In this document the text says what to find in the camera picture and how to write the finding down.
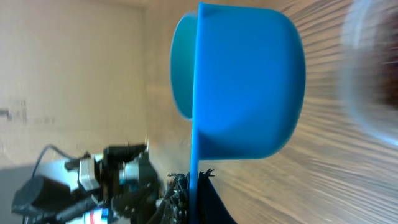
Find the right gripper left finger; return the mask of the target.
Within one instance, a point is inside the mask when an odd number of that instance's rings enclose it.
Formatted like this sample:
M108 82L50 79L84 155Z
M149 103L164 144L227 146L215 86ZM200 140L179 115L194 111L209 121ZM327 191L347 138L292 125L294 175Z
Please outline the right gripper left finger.
M162 201L149 224L189 224L190 174L171 173Z

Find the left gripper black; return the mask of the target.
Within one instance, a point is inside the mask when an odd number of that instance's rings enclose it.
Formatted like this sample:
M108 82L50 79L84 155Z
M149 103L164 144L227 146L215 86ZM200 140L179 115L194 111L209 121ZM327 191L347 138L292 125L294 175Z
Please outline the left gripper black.
M147 223L155 215L161 184L147 143L105 148L99 169L108 223Z

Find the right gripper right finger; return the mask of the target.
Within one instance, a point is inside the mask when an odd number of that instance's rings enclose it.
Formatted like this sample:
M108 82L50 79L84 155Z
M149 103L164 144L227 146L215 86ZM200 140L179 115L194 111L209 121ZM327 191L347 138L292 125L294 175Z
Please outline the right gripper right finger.
M236 224L211 183L214 170L200 172L198 177L197 220L199 224Z

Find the blue plastic measuring scoop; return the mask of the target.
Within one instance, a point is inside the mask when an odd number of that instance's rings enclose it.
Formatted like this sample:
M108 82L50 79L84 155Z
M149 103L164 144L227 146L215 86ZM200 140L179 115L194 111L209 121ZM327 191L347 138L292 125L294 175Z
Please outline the blue plastic measuring scoop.
M305 57L293 22L272 9L200 3L195 39L190 222L201 160L263 159L298 123Z

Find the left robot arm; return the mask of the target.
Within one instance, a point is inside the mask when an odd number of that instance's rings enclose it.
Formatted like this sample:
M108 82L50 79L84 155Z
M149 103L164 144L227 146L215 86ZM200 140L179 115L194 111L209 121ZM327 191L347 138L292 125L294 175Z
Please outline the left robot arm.
M63 168L77 173L77 187L33 173L14 194L11 212L24 223L67 223L97 208L110 222L147 223L155 214L160 183L149 146L109 146L97 159L89 152L67 156Z

